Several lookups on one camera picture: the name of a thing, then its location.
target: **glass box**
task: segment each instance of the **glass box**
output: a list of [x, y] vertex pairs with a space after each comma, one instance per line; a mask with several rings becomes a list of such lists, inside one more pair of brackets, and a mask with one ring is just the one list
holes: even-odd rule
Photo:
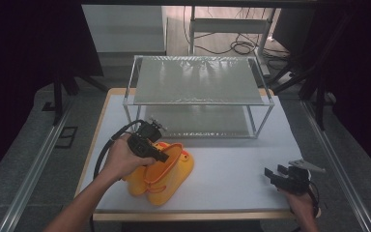
[[128, 121], [153, 118], [163, 137], [257, 138], [273, 108], [258, 71], [255, 57], [135, 56]]

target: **hand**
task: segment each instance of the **hand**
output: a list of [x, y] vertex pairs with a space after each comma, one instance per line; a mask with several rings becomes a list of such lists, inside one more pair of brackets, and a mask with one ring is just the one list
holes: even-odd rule
[[101, 175], [108, 176], [114, 183], [133, 172], [138, 166], [151, 165], [156, 162], [153, 158], [140, 158], [128, 146], [129, 134], [117, 139], [110, 147]]
[[313, 218], [313, 202], [309, 194], [295, 195], [281, 188], [278, 191], [282, 192], [288, 200], [292, 211], [297, 217]]
[[282, 192], [288, 200], [288, 204], [291, 206], [292, 211], [295, 214], [298, 224], [300, 225], [300, 231], [303, 232], [318, 232], [318, 225], [314, 218], [312, 198], [309, 194], [294, 195], [283, 189], [278, 189]]

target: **gray floor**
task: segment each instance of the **gray floor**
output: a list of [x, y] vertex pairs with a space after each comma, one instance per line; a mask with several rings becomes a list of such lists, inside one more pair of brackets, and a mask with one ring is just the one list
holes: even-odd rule
[[[168, 29], [169, 32], [173, 31], [169, 34], [169, 42], [179, 41], [180, 39], [175, 37], [182, 36], [182, 34], [174, 35], [174, 29]], [[168, 46], [169, 55], [184, 55], [180, 51], [175, 53], [174, 48], [170, 48], [170, 44]], [[103, 65], [103, 69], [105, 77], [96, 77], [99, 82], [109, 87], [127, 85], [129, 65], [116, 66], [107, 63]], [[271, 70], [271, 73], [276, 74], [277, 70]], [[81, 90], [73, 97], [71, 115], [65, 124], [69, 127], [78, 127], [76, 139], [69, 149], [54, 149], [51, 153], [15, 231], [41, 231], [73, 199], [106, 96], [93, 86], [79, 79], [77, 81]], [[313, 181], [318, 185], [321, 193], [320, 206], [323, 214], [318, 218], [321, 231], [362, 231], [354, 210], [343, 193], [323, 147], [297, 98], [299, 88], [300, 84], [284, 91], [279, 97], [303, 157], [328, 170], [327, 174], [313, 174]], [[35, 106], [27, 122], [0, 163], [0, 223], [51, 129], [53, 112], [43, 112], [42, 108], [46, 102], [53, 101], [52, 96], [51, 86], [41, 89], [36, 94]], [[325, 107], [324, 119], [329, 141], [371, 215], [371, 159], [338, 122], [331, 112], [331, 106]], [[291, 231], [296, 227], [296, 223], [291, 219], [262, 220], [261, 224], [266, 232]], [[96, 228], [97, 231], [120, 231], [120, 223], [98, 222]]]

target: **metal frame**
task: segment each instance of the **metal frame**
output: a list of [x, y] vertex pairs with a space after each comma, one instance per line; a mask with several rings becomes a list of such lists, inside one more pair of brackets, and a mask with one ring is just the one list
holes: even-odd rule
[[188, 55], [194, 55], [194, 34], [196, 32], [262, 34], [261, 41], [254, 52], [258, 59], [262, 75], [264, 77], [270, 76], [270, 70], [264, 61], [263, 52], [272, 26], [275, 10], [275, 8], [271, 9], [271, 13], [267, 19], [195, 18], [195, 6], [192, 6], [188, 31]]

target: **black stand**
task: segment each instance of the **black stand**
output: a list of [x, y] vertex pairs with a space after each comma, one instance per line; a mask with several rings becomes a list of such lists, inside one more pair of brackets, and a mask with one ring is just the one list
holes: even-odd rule
[[[277, 86], [275, 88], [271, 88], [273, 92], [277, 95], [281, 91], [303, 81], [306, 79], [304, 85], [300, 88], [300, 98], [302, 100], [309, 100], [312, 94], [318, 89], [317, 92], [317, 102], [316, 102], [316, 112], [315, 112], [315, 120], [317, 121], [318, 125], [321, 127], [321, 130], [324, 129], [324, 122], [323, 122], [323, 113], [324, 113], [324, 104], [325, 104], [325, 82], [326, 77], [322, 75], [322, 66], [328, 59], [328, 56], [333, 50], [334, 45], [339, 40], [339, 37], [342, 35], [345, 27], [348, 25], [349, 21], [352, 18], [352, 13], [349, 10], [345, 10], [342, 14], [340, 21], [338, 22], [337, 26], [335, 27], [332, 35], [329, 37], [327, 44], [325, 45], [324, 49], [321, 52], [321, 55], [316, 60], [315, 64], [311, 66], [305, 72], [294, 76], [284, 84]], [[276, 80], [280, 79], [285, 73], [287, 73], [294, 65], [295, 61], [289, 61], [288, 64], [284, 69], [282, 69], [278, 75], [271, 81], [275, 82]]]
[[[98, 83], [90, 76], [80, 74], [79, 77], [105, 93], [109, 91], [108, 87]], [[77, 95], [79, 92], [79, 87], [72, 75], [72, 72], [62, 73], [59, 70], [55, 72], [53, 76], [53, 92], [55, 100], [55, 119], [53, 121], [53, 126], [56, 126], [59, 123], [63, 115], [62, 85], [65, 87], [68, 95]]]

